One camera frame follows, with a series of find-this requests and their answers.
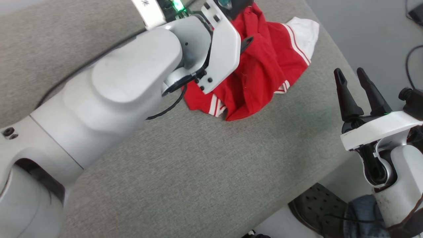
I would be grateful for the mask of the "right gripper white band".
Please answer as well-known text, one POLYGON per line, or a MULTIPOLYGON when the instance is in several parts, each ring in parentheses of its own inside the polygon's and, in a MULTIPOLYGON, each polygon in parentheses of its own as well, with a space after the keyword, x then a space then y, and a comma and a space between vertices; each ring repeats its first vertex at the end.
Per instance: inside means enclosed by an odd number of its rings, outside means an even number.
MULTIPOLYGON (((392 112, 393 110, 363 68, 357 69, 357 75, 371 107, 370 115, 382 117, 342 134, 340 140, 346 150, 356 149, 360 145, 369 144, 414 126, 422 125, 422 120, 418 120, 404 111, 392 112)), ((357 105, 351 95, 348 82, 340 68, 334 70, 334 79, 342 121, 349 123, 364 115, 363 109, 357 105)))

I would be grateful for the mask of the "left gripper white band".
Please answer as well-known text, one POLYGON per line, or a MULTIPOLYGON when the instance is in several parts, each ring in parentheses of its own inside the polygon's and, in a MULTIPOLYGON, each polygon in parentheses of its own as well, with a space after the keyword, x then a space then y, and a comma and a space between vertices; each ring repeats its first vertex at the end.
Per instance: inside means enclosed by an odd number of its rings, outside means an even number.
POLYGON ((196 0, 189 0, 186 3, 181 0, 132 0, 146 30, 188 17, 191 14, 189 7, 196 2, 196 0))

